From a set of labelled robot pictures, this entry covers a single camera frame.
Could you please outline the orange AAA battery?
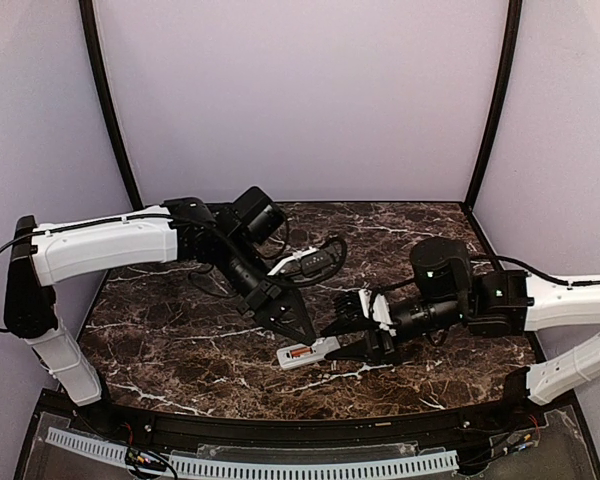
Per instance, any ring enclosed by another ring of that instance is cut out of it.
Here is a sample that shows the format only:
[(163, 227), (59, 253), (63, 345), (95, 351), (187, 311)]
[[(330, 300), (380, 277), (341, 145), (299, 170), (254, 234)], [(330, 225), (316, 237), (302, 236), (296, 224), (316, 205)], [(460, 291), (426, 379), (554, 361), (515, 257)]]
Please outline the orange AAA battery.
[(291, 350), (289, 352), (289, 357), (291, 359), (297, 359), (297, 358), (306, 357), (311, 354), (313, 354), (313, 350), (311, 348), (302, 348), (302, 349), (298, 348), (298, 349)]

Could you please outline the white remote control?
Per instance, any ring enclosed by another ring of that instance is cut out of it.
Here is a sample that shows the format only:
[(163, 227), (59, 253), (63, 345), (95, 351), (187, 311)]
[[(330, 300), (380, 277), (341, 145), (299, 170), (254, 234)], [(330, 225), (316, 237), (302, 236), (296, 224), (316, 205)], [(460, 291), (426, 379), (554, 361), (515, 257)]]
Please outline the white remote control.
[(280, 348), (276, 351), (276, 357), (283, 370), (292, 370), (320, 362), (328, 353), (339, 348), (336, 337), (322, 337), (311, 345), (296, 344)]

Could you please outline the white battery compartment cover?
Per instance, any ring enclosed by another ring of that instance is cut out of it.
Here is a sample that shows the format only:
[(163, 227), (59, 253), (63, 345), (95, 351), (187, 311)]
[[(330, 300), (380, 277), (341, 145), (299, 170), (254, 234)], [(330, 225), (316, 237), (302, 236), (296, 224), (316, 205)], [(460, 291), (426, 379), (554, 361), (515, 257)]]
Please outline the white battery compartment cover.
[(312, 347), (319, 352), (331, 352), (340, 348), (340, 344), (336, 337), (318, 338)]

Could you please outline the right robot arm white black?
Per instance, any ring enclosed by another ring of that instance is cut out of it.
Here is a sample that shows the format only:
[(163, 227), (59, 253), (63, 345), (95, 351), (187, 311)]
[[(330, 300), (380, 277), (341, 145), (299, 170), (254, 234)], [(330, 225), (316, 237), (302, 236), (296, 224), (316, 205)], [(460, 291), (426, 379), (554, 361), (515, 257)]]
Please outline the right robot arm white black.
[[(553, 327), (600, 326), (600, 275), (558, 278), (517, 259), (511, 269), (474, 273), (464, 242), (432, 237), (410, 252), (416, 300), (390, 304), (394, 285), (348, 292), (334, 301), (325, 337), (354, 332), (363, 339), (329, 353), (331, 359), (369, 364), (396, 361), (396, 347), (461, 324), (476, 336), (523, 335)], [(600, 332), (567, 352), (521, 367), (505, 378), (504, 405), (547, 405), (600, 376)]]

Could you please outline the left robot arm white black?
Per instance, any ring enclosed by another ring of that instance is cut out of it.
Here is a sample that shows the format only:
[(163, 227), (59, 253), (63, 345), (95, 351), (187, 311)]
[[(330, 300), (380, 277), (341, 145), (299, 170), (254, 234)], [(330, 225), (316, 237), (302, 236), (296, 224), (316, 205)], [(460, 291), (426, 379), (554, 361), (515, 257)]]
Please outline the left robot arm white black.
[(18, 220), (5, 245), (10, 259), (1, 332), (23, 339), (78, 407), (103, 400), (105, 383), (56, 314), (54, 285), (83, 274), (195, 260), (216, 268), (241, 297), (238, 311), (264, 329), (311, 345), (316, 333), (300, 285), (280, 278), (257, 248), (285, 222), (260, 188), (209, 207), (189, 197), (118, 216), (66, 224)]

